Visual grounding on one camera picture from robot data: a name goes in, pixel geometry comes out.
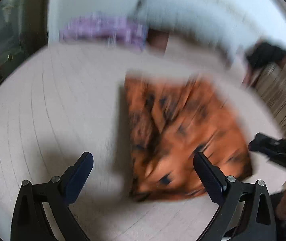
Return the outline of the grey quilted blanket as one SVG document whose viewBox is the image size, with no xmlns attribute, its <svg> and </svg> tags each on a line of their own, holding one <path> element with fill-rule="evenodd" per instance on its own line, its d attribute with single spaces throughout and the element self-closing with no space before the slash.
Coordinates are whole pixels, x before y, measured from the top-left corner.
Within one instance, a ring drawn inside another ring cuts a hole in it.
<svg viewBox="0 0 286 241">
<path fill-rule="evenodd" d="M 181 0 L 137 0 L 131 19 L 150 28 L 186 36 L 203 47 L 218 51 L 226 67 L 237 57 L 243 38 L 239 24 L 210 5 L 203 9 L 198 4 Z"/>
</svg>

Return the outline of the orange black floral blouse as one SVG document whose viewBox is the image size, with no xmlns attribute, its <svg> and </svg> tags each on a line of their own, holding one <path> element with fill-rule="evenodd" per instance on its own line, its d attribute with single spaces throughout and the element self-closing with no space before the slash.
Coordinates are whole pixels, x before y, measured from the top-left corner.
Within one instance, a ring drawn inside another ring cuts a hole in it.
<svg viewBox="0 0 286 241">
<path fill-rule="evenodd" d="M 205 194 L 193 167 L 202 152 L 224 174 L 251 177 L 252 161 L 237 118 L 204 78 L 186 82 L 127 76 L 133 180 L 137 201 Z"/>
</svg>

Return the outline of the black cloth item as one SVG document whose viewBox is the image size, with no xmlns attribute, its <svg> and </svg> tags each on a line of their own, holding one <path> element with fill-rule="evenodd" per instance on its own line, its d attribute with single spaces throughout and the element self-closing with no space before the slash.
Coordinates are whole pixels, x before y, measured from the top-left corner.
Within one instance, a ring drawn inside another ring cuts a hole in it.
<svg viewBox="0 0 286 241">
<path fill-rule="evenodd" d="M 278 66 L 284 66 L 286 63 L 286 50 L 264 41 L 256 45 L 254 49 L 246 55 L 246 59 L 252 71 L 260 70 L 272 63 Z"/>
</svg>

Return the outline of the dark wooden glass cabinet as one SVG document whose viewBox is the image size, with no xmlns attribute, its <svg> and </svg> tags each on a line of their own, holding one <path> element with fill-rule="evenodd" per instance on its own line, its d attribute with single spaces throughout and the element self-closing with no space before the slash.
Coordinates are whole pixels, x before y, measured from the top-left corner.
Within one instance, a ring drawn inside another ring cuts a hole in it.
<svg viewBox="0 0 286 241">
<path fill-rule="evenodd" d="M 48 42 L 49 0 L 0 0 L 0 85 Z"/>
</svg>

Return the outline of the pink brown folded blanket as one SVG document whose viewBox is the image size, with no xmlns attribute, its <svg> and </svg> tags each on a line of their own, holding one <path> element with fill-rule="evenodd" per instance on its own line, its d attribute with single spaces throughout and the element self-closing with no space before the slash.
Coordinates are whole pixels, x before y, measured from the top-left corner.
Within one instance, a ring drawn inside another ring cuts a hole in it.
<svg viewBox="0 0 286 241">
<path fill-rule="evenodd" d="M 150 53 L 165 59 L 208 72 L 224 73 L 236 83 L 247 85 L 247 64 L 242 48 L 229 59 L 227 51 L 221 46 L 202 44 L 192 37 L 151 28 L 147 34 L 147 48 Z"/>
</svg>

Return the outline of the purple floral garment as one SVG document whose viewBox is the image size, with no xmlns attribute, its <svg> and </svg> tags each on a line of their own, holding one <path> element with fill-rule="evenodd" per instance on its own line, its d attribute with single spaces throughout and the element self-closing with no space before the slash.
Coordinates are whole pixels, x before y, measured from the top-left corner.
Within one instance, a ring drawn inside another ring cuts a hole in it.
<svg viewBox="0 0 286 241">
<path fill-rule="evenodd" d="M 60 41 L 105 41 L 142 51 L 148 34 L 146 24 L 125 16 L 108 16 L 94 12 L 88 17 L 73 18 L 59 30 Z"/>
</svg>

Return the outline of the striped brown pillow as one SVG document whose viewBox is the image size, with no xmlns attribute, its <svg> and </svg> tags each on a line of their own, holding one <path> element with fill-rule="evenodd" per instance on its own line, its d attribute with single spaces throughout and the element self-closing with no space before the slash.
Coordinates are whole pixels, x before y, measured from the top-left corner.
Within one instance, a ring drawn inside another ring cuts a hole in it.
<svg viewBox="0 0 286 241">
<path fill-rule="evenodd" d="M 269 64 L 259 74 L 254 89 L 286 137 L 286 73 L 278 65 Z"/>
</svg>

